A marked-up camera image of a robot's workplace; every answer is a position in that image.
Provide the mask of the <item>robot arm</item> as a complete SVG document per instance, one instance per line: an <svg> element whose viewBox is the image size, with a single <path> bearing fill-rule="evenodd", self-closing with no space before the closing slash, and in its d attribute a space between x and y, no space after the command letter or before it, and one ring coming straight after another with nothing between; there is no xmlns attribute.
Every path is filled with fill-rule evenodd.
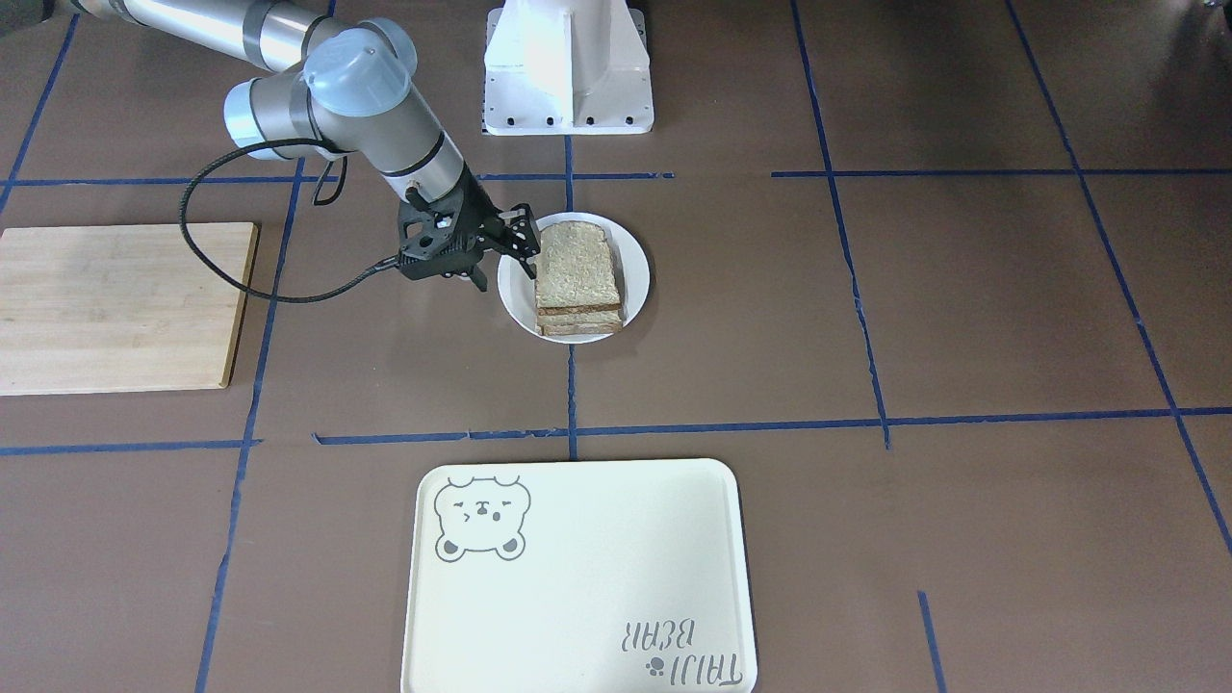
<svg viewBox="0 0 1232 693"><path fill-rule="evenodd" d="M540 253L529 206L494 206L414 88L413 39L391 18L347 25L290 1L22 1L32 21L53 14L124 18L260 67L265 76L238 84L224 102L235 150L207 164L185 189L188 201L211 171L234 158L272 162L320 154L326 162L362 155L399 201L398 249L366 268L407 279L462 276L487 290L480 259L496 252L529 277Z"/></svg>

